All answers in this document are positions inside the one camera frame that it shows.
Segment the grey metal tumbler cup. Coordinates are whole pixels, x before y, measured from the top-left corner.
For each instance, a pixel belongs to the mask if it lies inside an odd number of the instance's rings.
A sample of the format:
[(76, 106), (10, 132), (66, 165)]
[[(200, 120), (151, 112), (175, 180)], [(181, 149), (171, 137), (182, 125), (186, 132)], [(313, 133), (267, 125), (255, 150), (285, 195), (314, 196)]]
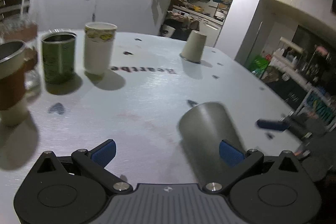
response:
[(180, 119), (178, 129), (184, 153), (201, 185), (224, 182), (229, 166), (219, 154), (222, 140), (245, 151), (229, 112), (219, 102), (206, 102), (191, 108)]

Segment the cup with brown sleeve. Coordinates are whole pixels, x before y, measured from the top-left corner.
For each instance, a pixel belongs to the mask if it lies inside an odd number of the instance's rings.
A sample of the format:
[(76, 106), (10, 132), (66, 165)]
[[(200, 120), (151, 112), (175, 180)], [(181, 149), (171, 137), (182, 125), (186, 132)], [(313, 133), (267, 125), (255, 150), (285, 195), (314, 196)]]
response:
[(25, 88), (25, 43), (12, 40), (1, 44), (1, 122), (9, 127), (28, 114)]

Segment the clear glass jar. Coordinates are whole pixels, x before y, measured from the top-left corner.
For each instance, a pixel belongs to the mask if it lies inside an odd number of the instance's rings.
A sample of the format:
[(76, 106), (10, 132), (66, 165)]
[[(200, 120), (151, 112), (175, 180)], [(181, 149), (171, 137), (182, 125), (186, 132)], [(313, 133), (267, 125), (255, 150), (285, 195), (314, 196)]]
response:
[(38, 26), (28, 14), (1, 21), (1, 43), (12, 40), (25, 43), (25, 88), (27, 97), (33, 97), (41, 90), (38, 71)]

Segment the green metal can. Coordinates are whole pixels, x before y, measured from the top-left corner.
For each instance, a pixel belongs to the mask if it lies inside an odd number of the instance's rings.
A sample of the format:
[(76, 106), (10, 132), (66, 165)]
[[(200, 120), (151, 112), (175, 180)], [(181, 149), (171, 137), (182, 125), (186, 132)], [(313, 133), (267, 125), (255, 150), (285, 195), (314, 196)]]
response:
[(42, 61), (46, 83), (58, 85), (73, 79), (76, 38), (76, 34), (69, 31), (49, 32), (42, 36)]

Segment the white paper cup yellow print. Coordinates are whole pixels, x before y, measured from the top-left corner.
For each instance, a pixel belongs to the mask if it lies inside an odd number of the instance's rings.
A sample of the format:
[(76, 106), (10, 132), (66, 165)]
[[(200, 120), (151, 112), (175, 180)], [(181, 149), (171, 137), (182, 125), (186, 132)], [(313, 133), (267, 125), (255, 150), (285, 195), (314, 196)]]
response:
[(89, 22), (84, 32), (84, 69), (92, 75), (103, 75), (110, 65), (117, 26)]

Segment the beige upside-down paper cup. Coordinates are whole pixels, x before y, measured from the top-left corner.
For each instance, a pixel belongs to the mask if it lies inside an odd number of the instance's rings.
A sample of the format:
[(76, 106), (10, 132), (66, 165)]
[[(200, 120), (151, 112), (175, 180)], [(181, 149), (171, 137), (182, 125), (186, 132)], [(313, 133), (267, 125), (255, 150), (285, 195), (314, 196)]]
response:
[(191, 63), (200, 64), (207, 36), (192, 30), (187, 42), (179, 54), (181, 58)]

